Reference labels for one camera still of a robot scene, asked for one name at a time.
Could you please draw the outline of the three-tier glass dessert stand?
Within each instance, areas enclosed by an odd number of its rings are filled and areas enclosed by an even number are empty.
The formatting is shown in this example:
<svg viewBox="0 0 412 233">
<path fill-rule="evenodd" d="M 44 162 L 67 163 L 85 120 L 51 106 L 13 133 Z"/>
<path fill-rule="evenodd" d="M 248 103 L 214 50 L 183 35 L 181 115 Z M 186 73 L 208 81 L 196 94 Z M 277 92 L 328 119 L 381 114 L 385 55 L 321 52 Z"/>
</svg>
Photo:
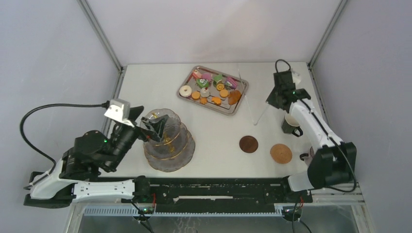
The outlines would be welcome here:
<svg viewBox="0 0 412 233">
<path fill-rule="evenodd" d="M 164 124 L 161 140 L 144 142 L 144 154 L 153 169 L 175 172 L 192 160 L 195 141 L 179 115 L 171 109 L 154 109 L 144 117 L 152 122 L 158 122 L 165 116 L 168 119 Z"/>
</svg>

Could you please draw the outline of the metal serving tray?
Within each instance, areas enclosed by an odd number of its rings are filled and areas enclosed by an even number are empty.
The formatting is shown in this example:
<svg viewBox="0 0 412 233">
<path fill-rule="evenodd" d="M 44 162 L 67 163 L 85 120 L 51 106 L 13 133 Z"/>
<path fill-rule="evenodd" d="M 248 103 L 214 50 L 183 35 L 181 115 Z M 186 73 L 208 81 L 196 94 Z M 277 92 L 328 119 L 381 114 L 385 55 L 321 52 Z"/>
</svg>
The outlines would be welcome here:
<svg viewBox="0 0 412 233">
<path fill-rule="evenodd" d="M 191 96 L 184 98 L 179 95 L 179 89 L 177 91 L 177 96 L 183 100 L 200 105 L 220 114 L 233 116 L 240 106 L 243 95 L 241 94 L 241 98 L 236 104 L 228 104 L 228 95 L 231 91 L 233 91 L 233 89 L 229 89 L 224 85 L 224 82 L 228 76 L 231 76 L 238 81 L 238 87 L 235 90 L 242 92 L 240 80 L 238 77 L 211 68 L 207 68 L 205 66 L 194 66 L 181 86 L 189 85 L 192 88 L 192 92 L 200 92 L 201 88 L 196 84 L 196 80 L 208 79 L 210 81 L 208 87 L 210 90 L 210 96 L 207 98 L 200 97 L 198 100 L 193 100 Z"/>
</svg>

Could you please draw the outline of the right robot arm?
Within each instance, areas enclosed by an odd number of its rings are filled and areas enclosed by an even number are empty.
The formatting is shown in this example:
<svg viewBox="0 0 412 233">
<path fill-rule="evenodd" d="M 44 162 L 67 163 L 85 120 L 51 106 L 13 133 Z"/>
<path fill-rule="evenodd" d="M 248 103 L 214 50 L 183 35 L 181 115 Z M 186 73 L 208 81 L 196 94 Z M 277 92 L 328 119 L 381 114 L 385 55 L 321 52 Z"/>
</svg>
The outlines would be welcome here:
<svg viewBox="0 0 412 233">
<path fill-rule="evenodd" d="M 293 202 L 303 190 L 335 189 L 335 185 L 348 182 L 356 185 L 354 143 L 344 142 L 331 130 L 316 111 L 309 93 L 296 88 L 291 71 L 274 73 L 274 83 L 266 102 L 297 121 L 314 151 L 306 171 L 285 178 L 287 185 L 280 190 L 283 200 Z"/>
</svg>

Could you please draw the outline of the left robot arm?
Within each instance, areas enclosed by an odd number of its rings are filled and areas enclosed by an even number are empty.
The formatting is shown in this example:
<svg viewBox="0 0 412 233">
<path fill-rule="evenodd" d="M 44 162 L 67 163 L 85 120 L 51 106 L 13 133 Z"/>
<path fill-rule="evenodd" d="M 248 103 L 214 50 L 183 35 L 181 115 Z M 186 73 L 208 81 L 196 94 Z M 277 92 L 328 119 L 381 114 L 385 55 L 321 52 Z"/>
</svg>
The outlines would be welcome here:
<svg viewBox="0 0 412 233">
<path fill-rule="evenodd" d="M 101 170 L 115 172 L 132 145 L 137 141 L 162 141 L 168 115 L 136 119 L 144 107 L 133 107 L 121 114 L 109 138 L 92 130 L 74 140 L 50 170 L 33 172 L 26 187 L 25 206 L 57 209 L 77 202 L 147 202 L 152 196 L 150 182 L 145 176 L 120 181 L 102 181 Z"/>
</svg>

